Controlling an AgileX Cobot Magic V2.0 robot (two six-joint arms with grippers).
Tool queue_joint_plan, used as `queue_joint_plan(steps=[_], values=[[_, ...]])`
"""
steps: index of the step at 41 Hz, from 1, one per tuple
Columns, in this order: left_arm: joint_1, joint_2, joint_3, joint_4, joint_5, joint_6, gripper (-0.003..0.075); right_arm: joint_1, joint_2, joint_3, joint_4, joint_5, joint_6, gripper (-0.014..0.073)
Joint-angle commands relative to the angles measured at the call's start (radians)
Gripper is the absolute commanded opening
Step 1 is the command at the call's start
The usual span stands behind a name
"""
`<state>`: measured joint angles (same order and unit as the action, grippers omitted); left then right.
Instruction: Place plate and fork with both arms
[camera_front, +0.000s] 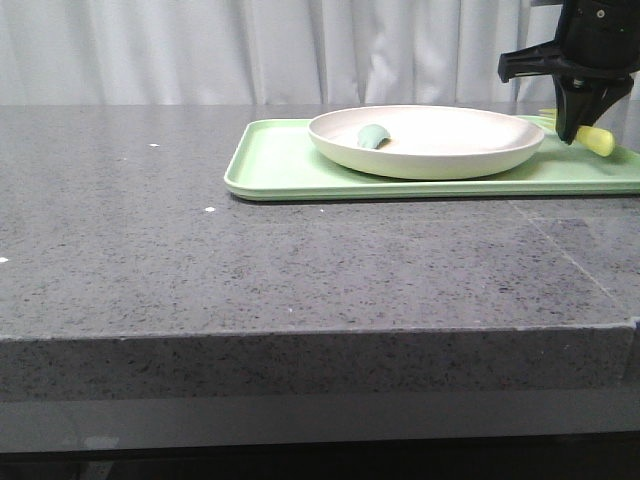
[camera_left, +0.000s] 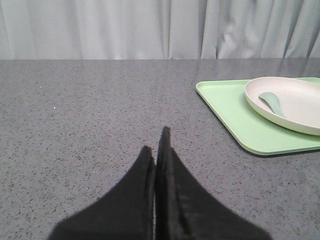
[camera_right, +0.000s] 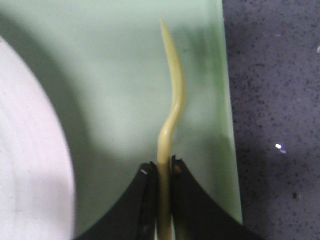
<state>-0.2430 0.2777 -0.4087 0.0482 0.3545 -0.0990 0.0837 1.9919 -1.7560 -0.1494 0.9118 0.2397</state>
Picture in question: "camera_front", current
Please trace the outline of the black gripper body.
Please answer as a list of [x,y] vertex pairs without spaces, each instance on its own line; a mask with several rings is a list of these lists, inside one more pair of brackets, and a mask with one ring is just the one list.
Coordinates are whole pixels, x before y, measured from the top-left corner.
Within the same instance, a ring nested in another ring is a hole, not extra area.
[[565,1],[553,40],[504,53],[498,75],[618,79],[639,70],[637,1]]

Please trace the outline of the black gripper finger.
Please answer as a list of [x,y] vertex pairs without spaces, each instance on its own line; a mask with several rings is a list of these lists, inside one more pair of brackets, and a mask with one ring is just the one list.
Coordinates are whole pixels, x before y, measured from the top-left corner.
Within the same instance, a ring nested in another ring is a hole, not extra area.
[[555,131],[563,142],[572,144],[588,100],[586,81],[559,74],[554,74],[552,78],[556,99]]
[[631,75],[616,79],[587,79],[576,91],[575,130],[592,127],[615,103],[627,96],[634,86]]

